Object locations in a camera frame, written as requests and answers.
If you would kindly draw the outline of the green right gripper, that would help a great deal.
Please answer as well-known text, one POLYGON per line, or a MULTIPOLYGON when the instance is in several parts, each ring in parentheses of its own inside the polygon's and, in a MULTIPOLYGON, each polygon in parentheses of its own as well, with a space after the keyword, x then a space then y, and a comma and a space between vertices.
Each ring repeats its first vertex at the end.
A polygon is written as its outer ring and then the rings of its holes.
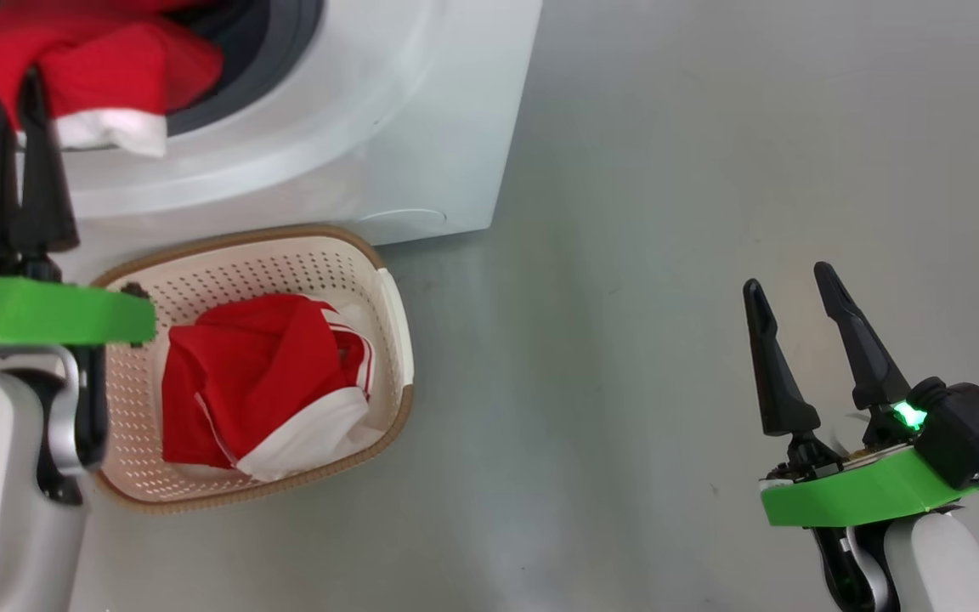
MULTIPOLYGON (((910 387, 870 325, 866 314, 827 261, 813 265, 826 315, 838 326, 860 411, 903 402, 910 387)), ((747 333, 756 381, 761 429, 789 435, 789 460, 759 483, 761 503, 773 526, 845 528, 907 518, 955 503, 975 491, 955 489, 914 450, 927 415, 917 408, 883 411, 897 426, 897 440, 851 454, 833 450, 813 433, 818 411, 801 395, 780 344, 772 306, 757 279, 743 286, 747 333)))

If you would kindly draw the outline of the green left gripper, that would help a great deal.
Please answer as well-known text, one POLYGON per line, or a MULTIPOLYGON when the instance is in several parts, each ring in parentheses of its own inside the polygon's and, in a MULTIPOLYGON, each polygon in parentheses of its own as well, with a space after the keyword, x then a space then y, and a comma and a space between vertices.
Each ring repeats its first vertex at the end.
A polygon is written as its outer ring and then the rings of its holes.
MULTIPOLYGON (((69 252, 79 235, 57 125, 37 67, 25 74, 17 119, 25 136, 20 203, 17 137, 0 102, 0 252, 69 252)), ((147 297, 0 276, 0 346, 136 344, 155 336, 156 309, 147 297)))

